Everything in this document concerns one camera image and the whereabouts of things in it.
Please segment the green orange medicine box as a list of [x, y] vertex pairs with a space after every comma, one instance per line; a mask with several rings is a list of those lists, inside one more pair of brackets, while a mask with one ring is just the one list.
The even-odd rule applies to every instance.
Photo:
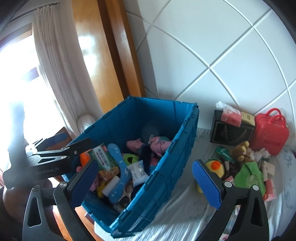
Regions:
[[103, 181], [111, 180], [120, 173], [119, 166], [111, 156], [105, 144], [101, 144], [88, 151], [90, 158], [97, 161], [99, 166], [99, 175]]

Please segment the pink pig plush orange dress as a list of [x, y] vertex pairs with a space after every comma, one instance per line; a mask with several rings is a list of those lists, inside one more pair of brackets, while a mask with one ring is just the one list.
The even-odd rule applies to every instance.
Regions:
[[143, 143], [140, 138], [126, 142], [126, 147], [138, 156], [146, 152], [154, 153], [160, 158], [165, 154], [170, 145], [171, 141], [165, 137], [150, 137], [147, 144]]

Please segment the white cylinder roll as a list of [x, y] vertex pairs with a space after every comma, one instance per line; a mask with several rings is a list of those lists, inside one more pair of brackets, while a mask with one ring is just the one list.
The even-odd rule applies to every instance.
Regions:
[[117, 183], [119, 182], [120, 178], [118, 176], [114, 176], [103, 188], [102, 193], [108, 197], [112, 190], [116, 187]]

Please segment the yellow duck plush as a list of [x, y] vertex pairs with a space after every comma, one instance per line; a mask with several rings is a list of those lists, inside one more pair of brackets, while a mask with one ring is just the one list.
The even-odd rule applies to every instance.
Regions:
[[224, 167], [220, 161], [215, 159], [207, 162], [196, 160], [192, 165], [192, 172], [197, 182], [197, 191], [204, 193], [204, 190], [212, 191], [214, 184], [222, 184]]

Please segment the green lotus leaf plush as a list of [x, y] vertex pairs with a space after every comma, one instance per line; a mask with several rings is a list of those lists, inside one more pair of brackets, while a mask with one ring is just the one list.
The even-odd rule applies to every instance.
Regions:
[[234, 177], [234, 185], [240, 188], [251, 188], [253, 185], [257, 185], [262, 196], [266, 193], [263, 174], [256, 162], [249, 162], [242, 165], [240, 171]]

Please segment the pink white tissue box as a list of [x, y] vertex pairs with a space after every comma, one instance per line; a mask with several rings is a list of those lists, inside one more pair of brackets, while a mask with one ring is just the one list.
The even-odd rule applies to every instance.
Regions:
[[263, 196], [263, 200], [266, 202], [272, 201], [276, 199], [276, 188], [273, 183], [272, 179], [268, 179], [267, 181], [264, 182], [265, 185], [265, 194]]

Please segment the brown bear plush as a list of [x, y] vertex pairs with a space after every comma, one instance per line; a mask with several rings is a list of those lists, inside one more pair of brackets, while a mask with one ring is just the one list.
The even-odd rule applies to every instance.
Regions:
[[233, 160], [241, 163], [255, 161], [254, 151], [249, 147], [248, 141], [244, 141], [237, 145], [234, 149], [231, 150], [230, 154]]

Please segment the white paper card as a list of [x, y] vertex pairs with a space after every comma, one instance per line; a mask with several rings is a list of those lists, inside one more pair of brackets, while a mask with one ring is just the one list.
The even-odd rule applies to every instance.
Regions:
[[268, 175], [275, 175], [275, 166], [267, 161], [263, 161], [261, 166], [262, 174], [263, 174], [263, 180], [268, 180]]

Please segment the white bunny plush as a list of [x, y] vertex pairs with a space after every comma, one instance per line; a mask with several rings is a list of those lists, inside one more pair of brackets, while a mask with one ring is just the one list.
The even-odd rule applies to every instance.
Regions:
[[254, 152], [254, 160], [255, 162], [259, 162], [261, 159], [269, 159], [271, 154], [266, 148], [262, 148], [259, 151]]

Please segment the black gift bag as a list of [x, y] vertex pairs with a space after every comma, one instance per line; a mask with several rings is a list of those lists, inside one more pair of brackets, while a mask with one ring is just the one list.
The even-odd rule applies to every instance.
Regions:
[[243, 141], [249, 141], [255, 126], [242, 122], [240, 127], [221, 121], [222, 111], [215, 110], [211, 128], [210, 142], [228, 146], [236, 146]]

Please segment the blue plastic storage crate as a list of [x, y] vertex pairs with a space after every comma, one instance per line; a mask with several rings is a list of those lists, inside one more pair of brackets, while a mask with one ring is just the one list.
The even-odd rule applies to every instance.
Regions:
[[123, 154], [135, 154], [126, 142], [138, 138], [145, 144], [150, 137], [165, 137], [171, 145], [160, 158], [154, 153], [141, 154], [148, 180], [132, 194], [123, 212], [93, 193], [82, 203], [100, 227], [114, 238], [130, 237], [143, 231], [169, 199], [180, 179], [194, 145], [199, 109], [196, 103], [133, 97], [118, 104], [77, 137], [92, 140], [92, 146], [116, 144]]

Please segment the red hard carry case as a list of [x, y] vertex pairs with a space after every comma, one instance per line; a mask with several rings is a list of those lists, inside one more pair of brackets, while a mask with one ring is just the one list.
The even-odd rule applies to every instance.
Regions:
[[255, 130], [250, 139], [250, 147], [254, 151], [265, 148], [271, 156], [276, 156], [282, 150], [289, 135], [285, 117], [279, 109], [272, 108], [267, 113], [259, 113], [255, 116]]

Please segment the pink tissue pack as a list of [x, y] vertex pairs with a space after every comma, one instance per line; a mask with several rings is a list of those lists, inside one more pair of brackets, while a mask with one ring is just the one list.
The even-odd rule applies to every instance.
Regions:
[[218, 110], [222, 110], [221, 121], [236, 127], [241, 125], [241, 112], [221, 101], [215, 104]]

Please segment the beige small box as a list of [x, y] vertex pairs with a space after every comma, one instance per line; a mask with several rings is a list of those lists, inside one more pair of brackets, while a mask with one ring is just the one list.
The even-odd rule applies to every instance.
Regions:
[[255, 116], [246, 112], [241, 112], [241, 121], [249, 125], [255, 126]]

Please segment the white curtain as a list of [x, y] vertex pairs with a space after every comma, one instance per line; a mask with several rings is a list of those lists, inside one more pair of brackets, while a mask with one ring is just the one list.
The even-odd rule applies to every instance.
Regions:
[[79, 46], [71, 1], [37, 8], [32, 31], [39, 73], [51, 87], [71, 137], [77, 137], [85, 116], [97, 120], [103, 110]]

